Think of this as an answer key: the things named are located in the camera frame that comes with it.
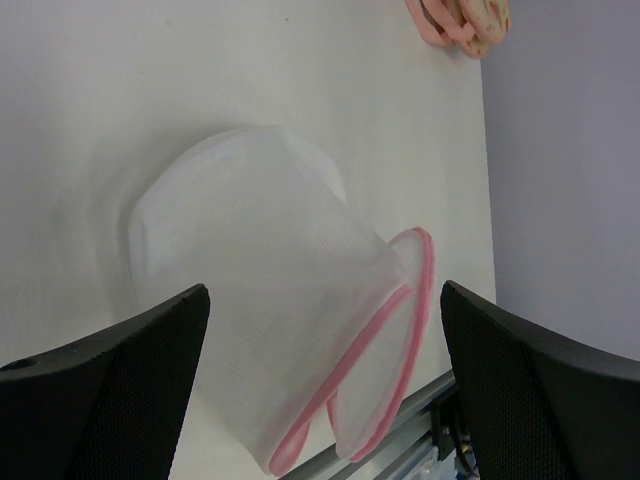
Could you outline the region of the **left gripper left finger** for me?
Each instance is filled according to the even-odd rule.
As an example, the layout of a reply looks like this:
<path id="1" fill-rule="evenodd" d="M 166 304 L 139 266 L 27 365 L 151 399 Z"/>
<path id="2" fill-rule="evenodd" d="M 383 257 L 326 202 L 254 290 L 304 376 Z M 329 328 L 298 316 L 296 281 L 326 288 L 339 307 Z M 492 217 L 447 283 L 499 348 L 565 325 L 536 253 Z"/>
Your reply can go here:
<path id="1" fill-rule="evenodd" d="M 210 313 L 195 285 L 1 369 L 4 479 L 166 479 Z"/>

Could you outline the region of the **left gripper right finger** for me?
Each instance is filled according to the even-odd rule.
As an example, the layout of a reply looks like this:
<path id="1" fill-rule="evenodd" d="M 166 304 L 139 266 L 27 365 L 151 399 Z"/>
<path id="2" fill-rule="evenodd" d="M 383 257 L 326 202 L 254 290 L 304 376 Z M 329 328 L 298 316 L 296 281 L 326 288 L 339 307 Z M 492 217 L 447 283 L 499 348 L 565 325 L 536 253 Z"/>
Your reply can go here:
<path id="1" fill-rule="evenodd" d="M 448 281 L 441 319 L 484 479 L 636 479 L 639 363 Z"/>

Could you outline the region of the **white mesh pink-zipper laundry bag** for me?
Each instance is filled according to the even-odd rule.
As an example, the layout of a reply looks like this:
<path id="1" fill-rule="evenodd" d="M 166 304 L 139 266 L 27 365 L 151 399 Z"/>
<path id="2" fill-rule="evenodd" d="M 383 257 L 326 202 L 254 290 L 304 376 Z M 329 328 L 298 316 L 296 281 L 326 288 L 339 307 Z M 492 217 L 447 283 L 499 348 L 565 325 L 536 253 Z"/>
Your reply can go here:
<path id="1" fill-rule="evenodd" d="M 202 388 L 265 473 L 291 470 L 320 412 L 340 458 L 378 446 L 429 321 L 425 230 L 383 240 L 346 204 L 328 155 L 264 126 L 176 159 L 138 200 L 128 237 L 142 306 L 208 289 Z"/>

